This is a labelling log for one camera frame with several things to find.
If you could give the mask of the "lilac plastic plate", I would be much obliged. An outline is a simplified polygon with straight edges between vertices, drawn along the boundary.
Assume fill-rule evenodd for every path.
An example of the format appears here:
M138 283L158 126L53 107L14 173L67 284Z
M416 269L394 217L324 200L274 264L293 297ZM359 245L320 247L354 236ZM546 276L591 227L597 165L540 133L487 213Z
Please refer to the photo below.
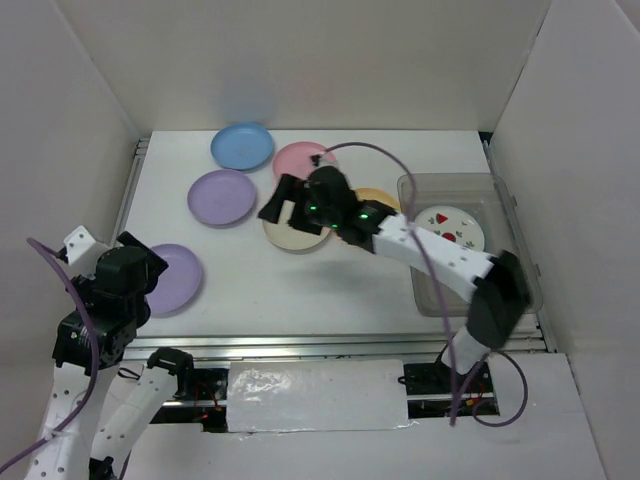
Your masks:
M203 269L195 253L180 244L159 244L151 250L168 268L159 276L155 289L146 296L154 317L165 316L186 306L200 289Z
M187 206L201 223L222 227L242 220L252 210L257 189L238 171L221 169L198 178L187 194Z

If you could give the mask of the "white watermelon pattern plate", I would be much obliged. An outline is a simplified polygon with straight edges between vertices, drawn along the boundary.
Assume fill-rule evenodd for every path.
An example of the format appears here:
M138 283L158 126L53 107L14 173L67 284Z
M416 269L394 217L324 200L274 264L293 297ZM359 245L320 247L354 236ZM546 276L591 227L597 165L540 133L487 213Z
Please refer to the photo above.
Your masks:
M479 222L466 211L453 206L432 206L422 210L414 223L468 249L484 251L486 237Z

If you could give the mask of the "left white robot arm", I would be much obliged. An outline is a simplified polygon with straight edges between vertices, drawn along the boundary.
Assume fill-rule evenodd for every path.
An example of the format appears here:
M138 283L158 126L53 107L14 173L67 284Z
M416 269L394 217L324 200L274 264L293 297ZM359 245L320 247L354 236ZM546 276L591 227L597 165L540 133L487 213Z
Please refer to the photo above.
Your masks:
M121 479L132 450L163 403L189 397L191 355L169 347L151 354L129 396L100 421L126 347L150 318L146 297L168 264L131 234L114 245L83 226L63 247L33 246L53 265L75 308L58 325L54 380L41 438L29 453L29 479Z

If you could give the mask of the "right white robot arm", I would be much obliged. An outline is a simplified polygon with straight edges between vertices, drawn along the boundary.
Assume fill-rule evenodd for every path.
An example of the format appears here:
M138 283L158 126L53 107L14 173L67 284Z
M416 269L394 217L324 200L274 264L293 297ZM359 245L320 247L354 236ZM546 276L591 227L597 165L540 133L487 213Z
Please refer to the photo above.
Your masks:
M258 216L275 224L285 205L292 207L291 228L315 235L329 228L349 245L429 275L467 302L465 325L448 335L435 368L436 381L446 391L460 390L473 368L506 344L531 305L524 269L514 254L491 255L454 244L384 203L361 200L335 167L321 167L305 180L283 175Z

